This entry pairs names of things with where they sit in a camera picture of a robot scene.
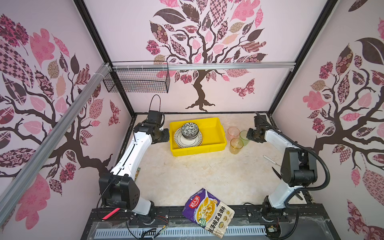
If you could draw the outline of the green translucent cup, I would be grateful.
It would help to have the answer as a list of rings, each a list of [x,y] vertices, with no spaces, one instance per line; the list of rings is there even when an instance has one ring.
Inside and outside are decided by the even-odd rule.
[[[244,131],[241,131],[239,134],[239,137],[243,142],[244,147],[250,142],[250,140],[247,138],[247,133],[248,131],[244,130]]]

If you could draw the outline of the pink translucent cup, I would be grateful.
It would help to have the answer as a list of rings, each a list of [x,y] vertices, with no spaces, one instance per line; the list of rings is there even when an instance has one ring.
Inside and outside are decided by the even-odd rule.
[[[240,130],[236,127],[229,127],[227,130],[227,139],[230,142],[232,139],[238,138],[240,135]]]

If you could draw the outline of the yellow dotted plate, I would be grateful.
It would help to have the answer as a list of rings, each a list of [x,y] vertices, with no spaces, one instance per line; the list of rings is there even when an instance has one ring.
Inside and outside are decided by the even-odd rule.
[[[182,135],[182,128],[179,128],[174,134],[174,141],[176,145],[181,149],[198,147],[203,142],[203,135],[201,132],[198,132],[198,135],[194,139],[186,139]]]

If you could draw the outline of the green patterned bowl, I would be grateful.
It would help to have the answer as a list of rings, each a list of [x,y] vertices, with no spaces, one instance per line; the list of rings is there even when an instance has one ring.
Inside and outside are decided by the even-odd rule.
[[[194,139],[199,134],[200,130],[197,124],[188,122],[181,127],[182,136],[185,139]]]

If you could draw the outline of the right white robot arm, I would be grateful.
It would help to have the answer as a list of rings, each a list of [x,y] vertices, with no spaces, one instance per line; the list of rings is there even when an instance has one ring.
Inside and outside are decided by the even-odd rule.
[[[317,159],[276,130],[268,123],[266,116],[256,115],[254,121],[255,128],[248,130],[247,139],[257,143],[268,142],[284,154],[280,167],[281,181],[274,192],[265,198],[263,205],[266,209],[284,209],[294,190],[317,181]]]

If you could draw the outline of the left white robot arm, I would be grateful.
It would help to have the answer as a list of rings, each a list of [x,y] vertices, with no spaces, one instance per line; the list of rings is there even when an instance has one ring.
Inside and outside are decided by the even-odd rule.
[[[169,129],[163,128],[164,122],[165,114],[149,111],[145,121],[134,127],[133,139],[120,161],[109,173],[99,178],[103,206],[120,208],[144,216],[150,213],[153,203],[141,197],[135,176],[150,145],[170,140]]]

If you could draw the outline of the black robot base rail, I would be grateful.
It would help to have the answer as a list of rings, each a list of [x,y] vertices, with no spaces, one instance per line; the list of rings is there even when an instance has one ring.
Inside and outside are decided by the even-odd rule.
[[[297,209],[286,209],[273,214],[270,222],[262,218],[262,207],[251,203],[232,205],[235,215],[230,226],[264,226],[266,240],[290,235],[291,240],[339,240],[328,213],[321,204],[298,205]],[[112,219],[102,221],[112,209],[92,210],[86,223],[82,240],[92,240],[97,229],[128,229],[174,227],[200,227],[182,214],[183,207],[156,207],[154,219],[139,216],[131,212],[120,212]]]

